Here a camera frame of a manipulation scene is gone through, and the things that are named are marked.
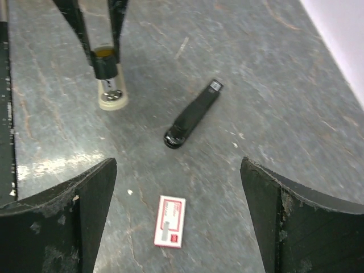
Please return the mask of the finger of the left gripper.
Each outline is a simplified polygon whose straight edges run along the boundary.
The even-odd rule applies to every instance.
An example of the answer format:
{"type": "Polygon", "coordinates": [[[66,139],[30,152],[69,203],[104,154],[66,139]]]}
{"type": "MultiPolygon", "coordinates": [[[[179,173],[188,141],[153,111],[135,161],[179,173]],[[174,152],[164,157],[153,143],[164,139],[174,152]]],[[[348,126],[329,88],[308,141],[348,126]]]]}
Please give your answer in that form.
{"type": "Polygon", "coordinates": [[[123,21],[126,16],[128,0],[108,0],[109,17],[111,23],[111,32],[113,38],[113,46],[117,63],[121,61],[120,54],[120,38],[122,32],[123,21]]]}
{"type": "Polygon", "coordinates": [[[71,29],[81,43],[85,56],[90,66],[92,63],[92,50],[86,30],[83,13],[80,9],[78,0],[53,0],[64,19],[68,22],[71,29]]]}

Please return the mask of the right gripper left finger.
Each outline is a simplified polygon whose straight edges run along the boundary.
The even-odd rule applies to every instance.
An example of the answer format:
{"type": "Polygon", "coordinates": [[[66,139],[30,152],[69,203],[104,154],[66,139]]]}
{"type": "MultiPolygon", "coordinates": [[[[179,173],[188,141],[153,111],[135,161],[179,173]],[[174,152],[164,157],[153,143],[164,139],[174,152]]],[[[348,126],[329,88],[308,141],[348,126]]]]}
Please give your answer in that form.
{"type": "Polygon", "coordinates": [[[93,272],[116,176],[107,158],[1,207],[1,272],[93,272]]]}

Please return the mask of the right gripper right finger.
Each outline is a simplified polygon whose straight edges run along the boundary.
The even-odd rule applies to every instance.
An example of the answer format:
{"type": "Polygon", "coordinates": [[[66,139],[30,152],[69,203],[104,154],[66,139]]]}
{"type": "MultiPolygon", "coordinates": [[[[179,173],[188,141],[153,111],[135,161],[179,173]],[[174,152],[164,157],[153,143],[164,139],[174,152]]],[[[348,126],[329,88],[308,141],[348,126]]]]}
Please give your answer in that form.
{"type": "Polygon", "coordinates": [[[265,272],[363,272],[363,205],[243,158],[241,180],[265,272]]]}

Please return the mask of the silver and black stapler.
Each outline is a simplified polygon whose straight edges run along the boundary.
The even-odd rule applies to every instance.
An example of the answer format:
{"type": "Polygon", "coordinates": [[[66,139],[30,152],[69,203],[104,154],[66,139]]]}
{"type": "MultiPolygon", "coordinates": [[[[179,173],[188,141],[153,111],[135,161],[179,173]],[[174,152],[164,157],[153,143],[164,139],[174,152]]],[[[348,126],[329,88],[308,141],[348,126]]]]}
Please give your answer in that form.
{"type": "Polygon", "coordinates": [[[92,67],[98,82],[98,104],[102,110],[115,111],[129,101],[121,62],[117,63],[112,43],[92,50],[92,67]]]}

